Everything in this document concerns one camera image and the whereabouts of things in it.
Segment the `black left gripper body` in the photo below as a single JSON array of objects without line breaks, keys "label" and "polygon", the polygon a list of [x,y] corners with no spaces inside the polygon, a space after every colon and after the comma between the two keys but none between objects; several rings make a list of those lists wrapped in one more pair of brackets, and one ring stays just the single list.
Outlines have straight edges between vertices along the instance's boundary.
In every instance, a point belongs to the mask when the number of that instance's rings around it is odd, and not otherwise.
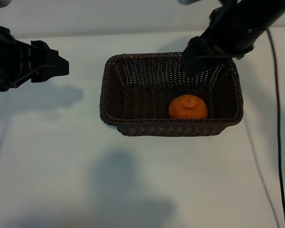
[{"label": "black left gripper body", "polygon": [[0,92],[18,88],[31,79],[31,74],[31,46],[0,26]]}]

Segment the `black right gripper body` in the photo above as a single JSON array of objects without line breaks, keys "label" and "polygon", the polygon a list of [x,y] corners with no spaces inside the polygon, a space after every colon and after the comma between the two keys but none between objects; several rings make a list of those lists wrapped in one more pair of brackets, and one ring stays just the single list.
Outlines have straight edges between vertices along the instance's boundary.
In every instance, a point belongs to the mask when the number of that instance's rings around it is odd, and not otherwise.
[{"label": "black right gripper body", "polygon": [[216,8],[211,12],[209,19],[208,34],[221,54],[242,58],[253,50],[255,39],[243,27],[235,7]]}]

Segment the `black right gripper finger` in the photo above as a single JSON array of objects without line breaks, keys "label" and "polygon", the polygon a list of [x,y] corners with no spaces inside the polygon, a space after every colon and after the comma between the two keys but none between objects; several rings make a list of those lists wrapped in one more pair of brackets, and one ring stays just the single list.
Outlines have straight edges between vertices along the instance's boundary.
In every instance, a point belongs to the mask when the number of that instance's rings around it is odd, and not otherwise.
[{"label": "black right gripper finger", "polygon": [[228,58],[185,58],[185,73],[189,77],[194,77],[199,73],[213,70],[226,61],[228,61]]},{"label": "black right gripper finger", "polygon": [[190,39],[182,55],[185,59],[215,58],[215,39],[212,35],[200,35]]}]

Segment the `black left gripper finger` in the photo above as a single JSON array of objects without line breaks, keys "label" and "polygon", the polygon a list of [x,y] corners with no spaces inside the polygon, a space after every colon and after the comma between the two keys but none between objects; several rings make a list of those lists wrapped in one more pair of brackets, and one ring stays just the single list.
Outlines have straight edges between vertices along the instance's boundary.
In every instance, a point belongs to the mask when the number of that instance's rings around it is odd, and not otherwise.
[{"label": "black left gripper finger", "polygon": [[69,74],[69,62],[62,57],[53,57],[46,60],[46,63],[38,69],[31,77],[32,83],[46,82],[56,76]]},{"label": "black left gripper finger", "polygon": [[58,51],[51,49],[41,40],[31,41],[31,58],[37,63],[53,63],[58,57]]}]

